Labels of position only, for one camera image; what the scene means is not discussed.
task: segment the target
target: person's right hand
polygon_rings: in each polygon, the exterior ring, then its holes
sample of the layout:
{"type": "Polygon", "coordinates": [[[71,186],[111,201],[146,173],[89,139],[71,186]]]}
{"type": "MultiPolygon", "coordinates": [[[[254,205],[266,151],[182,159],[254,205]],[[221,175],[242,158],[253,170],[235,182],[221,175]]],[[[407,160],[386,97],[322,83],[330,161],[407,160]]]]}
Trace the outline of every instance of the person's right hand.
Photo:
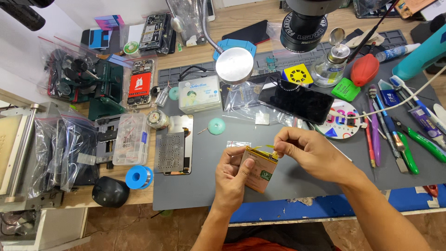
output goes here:
{"type": "Polygon", "coordinates": [[[274,138],[279,158],[288,155],[313,177],[349,184],[367,178],[350,160],[316,131],[284,127],[274,138]]]}

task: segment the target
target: white plastic bottle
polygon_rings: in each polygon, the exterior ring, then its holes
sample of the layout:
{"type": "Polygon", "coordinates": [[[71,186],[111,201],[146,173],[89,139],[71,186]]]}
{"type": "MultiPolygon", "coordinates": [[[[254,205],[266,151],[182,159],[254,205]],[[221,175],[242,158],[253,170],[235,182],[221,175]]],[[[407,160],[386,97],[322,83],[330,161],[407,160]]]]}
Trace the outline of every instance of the white plastic bottle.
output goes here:
{"type": "Polygon", "coordinates": [[[414,49],[418,48],[418,46],[420,46],[420,44],[395,47],[393,49],[385,50],[385,51],[382,51],[382,52],[376,54],[375,58],[379,62],[386,61],[389,59],[394,59],[394,58],[400,57],[404,54],[407,54],[409,52],[412,52],[414,49]]]}

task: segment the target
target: teal suction cup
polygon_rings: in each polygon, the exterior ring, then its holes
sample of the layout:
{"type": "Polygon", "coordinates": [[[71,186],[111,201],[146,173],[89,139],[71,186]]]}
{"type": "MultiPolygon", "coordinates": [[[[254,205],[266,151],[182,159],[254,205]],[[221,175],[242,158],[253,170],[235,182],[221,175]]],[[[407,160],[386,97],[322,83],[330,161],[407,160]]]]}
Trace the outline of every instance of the teal suction cup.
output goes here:
{"type": "Polygon", "coordinates": [[[172,87],[169,91],[169,98],[173,101],[178,100],[178,86],[172,87]]]}
{"type": "Polygon", "coordinates": [[[216,117],[209,121],[209,124],[207,124],[207,129],[213,135],[220,135],[226,129],[226,124],[224,123],[223,119],[216,117]]]}

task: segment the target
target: purple pen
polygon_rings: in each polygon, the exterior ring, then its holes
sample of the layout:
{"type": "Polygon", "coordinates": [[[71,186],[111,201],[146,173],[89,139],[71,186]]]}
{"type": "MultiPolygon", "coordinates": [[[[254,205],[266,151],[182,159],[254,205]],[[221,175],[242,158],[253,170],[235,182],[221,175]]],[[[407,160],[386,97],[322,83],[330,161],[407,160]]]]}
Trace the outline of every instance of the purple pen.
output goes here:
{"type": "MultiPolygon", "coordinates": [[[[370,107],[370,112],[374,112],[372,100],[368,99],[368,104],[370,107]]],[[[381,164],[381,144],[380,144],[380,134],[378,133],[378,118],[376,117],[376,113],[372,114],[372,145],[373,151],[375,152],[375,164],[377,167],[381,164]]]]}

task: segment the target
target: smartphone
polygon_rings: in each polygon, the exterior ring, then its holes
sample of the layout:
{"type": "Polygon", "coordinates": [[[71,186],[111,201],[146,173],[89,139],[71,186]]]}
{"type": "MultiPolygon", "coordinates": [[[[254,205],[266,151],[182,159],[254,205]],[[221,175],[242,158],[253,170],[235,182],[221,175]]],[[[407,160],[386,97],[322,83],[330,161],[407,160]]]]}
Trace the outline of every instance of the smartphone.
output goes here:
{"type": "Polygon", "coordinates": [[[335,98],[301,85],[278,79],[263,86],[258,101],[316,125],[327,119],[335,98]]]}
{"type": "Polygon", "coordinates": [[[260,21],[256,24],[234,31],[233,33],[226,34],[222,36],[222,40],[230,38],[230,39],[249,41],[253,45],[258,45],[262,42],[269,40],[269,36],[266,33],[267,23],[268,20],[260,21]]]}
{"type": "Polygon", "coordinates": [[[212,4],[212,0],[207,0],[207,20],[209,22],[215,20],[214,6],[212,4]]]}

